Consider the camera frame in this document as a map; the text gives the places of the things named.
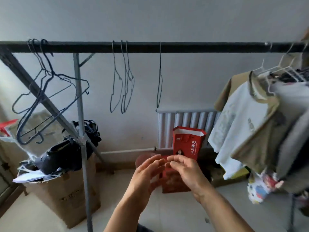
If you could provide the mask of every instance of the forearm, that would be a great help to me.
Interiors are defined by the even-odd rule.
[[[140,216],[129,199],[122,199],[115,208],[104,232],[136,232]]]
[[[254,232],[232,205],[213,187],[204,190],[201,204],[217,232]]]

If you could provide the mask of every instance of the clothes rack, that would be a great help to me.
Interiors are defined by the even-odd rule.
[[[44,45],[46,53],[73,53],[75,78],[80,79],[80,67],[83,66],[95,53],[121,53],[122,42],[60,42],[52,41]],[[309,52],[308,42],[127,42],[128,53],[286,53],[286,52]],[[40,44],[34,44],[35,49],[40,52]],[[26,41],[0,41],[0,59],[8,66],[19,80],[30,88],[31,93],[38,97],[40,87],[21,66],[12,53],[30,53]],[[91,53],[91,55],[79,63],[79,53]],[[81,95],[81,81],[76,80],[77,96]],[[59,110],[44,94],[42,99],[44,107],[55,117]],[[80,96],[77,100],[79,124],[83,123],[83,100]],[[86,169],[86,142],[89,142],[94,153],[104,163],[99,152],[91,143],[84,126],[78,132],[64,118],[63,115],[57,117],[57,121],[68,133],[80,144],[83,164],[83,181],[85,189],[85,202],[87,214],[88,232],[92,232],[91,210],[89,205],[89,188]],[[292,206],[290,218],[294,216],[294,206]]]

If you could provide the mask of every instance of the person's left hand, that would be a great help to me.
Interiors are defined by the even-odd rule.
[[[139,213],[145,209],[149,202],[150,194],[166,179],[160,178],[150,183],[150,180],[165,169],[165,159],[161,155],[155,155],[142,163],[134,172],[130,184],[122,198],[129,201]]]

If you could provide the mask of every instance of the person's right hand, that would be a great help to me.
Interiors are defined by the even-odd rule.
[[[213,186],[202,173],[196,160],[183,155],[173,155],[168,156],[168,161],[170,162],[166,164],[166,167],[171,167],[179,172],[183,182],[191,189],[195,199],[201,203],[205,191],[213,188]]]

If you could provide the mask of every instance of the wall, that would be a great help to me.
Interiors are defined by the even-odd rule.
[[[1,0],[0,40],[46,38],[49,41],[292,41],[308,25],[309,0]],[[39,65],[31,54],[16,54],[35,76]],[[130,54],[136,78],[131,104],[125,114],[109,111],[113,56],[97,54],[82,67],[91,85],[83,97],[86,119],[99,125],[101,151],[150,148],[157,144],[156,90],[159,54]],[[261,65],[265,54],[163,54],[163,92],[160,108],[207,108],[229,77]],[[280,54],[267,56],[269,66]],[[116,55],[124,77],[123,58]],[[56,54],[56,72],[73,76],[71,54]],[[7,118],[10,107],[26,88],[0,64],[1,106]],[[55,79],[50,95],[66,85]],[[119,96],[119,85],[116,86]],[[74,98],[74,89],[53,97],[59,109]],[[28,107],[24,98],[17,109]],[[65,116],[77,120],[76,105]]]

